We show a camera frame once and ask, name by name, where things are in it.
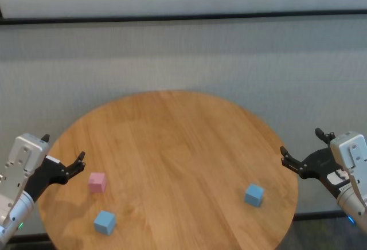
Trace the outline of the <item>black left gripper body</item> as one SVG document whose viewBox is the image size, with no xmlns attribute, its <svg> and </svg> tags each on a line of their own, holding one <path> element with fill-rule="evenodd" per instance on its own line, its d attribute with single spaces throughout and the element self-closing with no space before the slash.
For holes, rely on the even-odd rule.
<svg viewBox="0 0 367 250">
<path fill-rule="evenodd" d="M 48 186 L 52 184 L 65 185 L 68 182 L 67 168 L 61 162 L 45 158 L 41 166 L 28 179 L 24 191 L 36 202 Z"/>
</svg>

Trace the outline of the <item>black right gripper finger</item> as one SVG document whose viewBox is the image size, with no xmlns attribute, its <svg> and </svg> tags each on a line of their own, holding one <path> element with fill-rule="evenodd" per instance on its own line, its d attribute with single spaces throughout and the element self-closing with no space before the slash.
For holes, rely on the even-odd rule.
<svg viewBox="0 0 367 250">
<path fill-rule="evenodd" d="M 315 129 L 315 135 L 318 139 L 327 144 L 328 147 L 330 146 L 330 142 L 336 138 L 335 133 L 324 133 L 319 127 Z"/>
<path fill-rule="evenodd" d="M 284 146 L 280 146 L 280 153 L 282 165 L 301 176 L 303 171 L 301 162 L 295 159 Z"/>
</svg>

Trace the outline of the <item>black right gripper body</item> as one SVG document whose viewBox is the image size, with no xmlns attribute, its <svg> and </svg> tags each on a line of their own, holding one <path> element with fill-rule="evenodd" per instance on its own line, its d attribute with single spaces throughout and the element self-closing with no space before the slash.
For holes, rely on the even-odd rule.
<svg viewBox="0 0 367 250">
<path fill-rule="evenodd" d="M 348 174 L 336 163 L 330 148 L 311 153 L 301 162 L 299 175 L 303 179 L 318 179 L 335 198 L 344 185 L 350 184 Z"/>
</svg>

